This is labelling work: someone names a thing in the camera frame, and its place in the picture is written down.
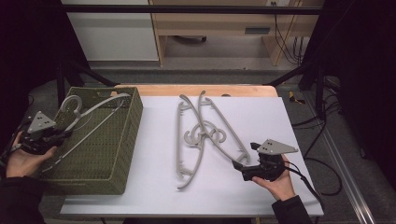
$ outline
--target green woven basket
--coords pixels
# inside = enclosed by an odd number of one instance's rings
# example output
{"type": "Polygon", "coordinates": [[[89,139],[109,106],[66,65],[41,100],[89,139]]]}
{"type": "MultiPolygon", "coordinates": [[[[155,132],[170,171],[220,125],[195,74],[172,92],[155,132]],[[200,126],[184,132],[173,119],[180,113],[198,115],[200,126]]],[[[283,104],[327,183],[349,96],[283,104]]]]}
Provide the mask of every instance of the green woven basket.
{"type": "MultiPolygon", "coordinates": [[[[137,88],[71,88],[68,95],[81,98],[81,113],[110,97],[111,93],[128,93],[122,107],[76,147],[53,169],[42,173],[41,179],[49,183],[48,194],[122,194],[131,166],[134,143],[143,112],[143,104],[137,88]]],[[[117,106],[113,100],[83,117],[74,127],[55,155],[46,161],[42,169],[53,165],[60,156],[76,145],[117,106]]],[[[73,110],[77,102],[67,104],[65,112],[58,111],[55,121],[65,128],[76,116],[73,110]]]]}

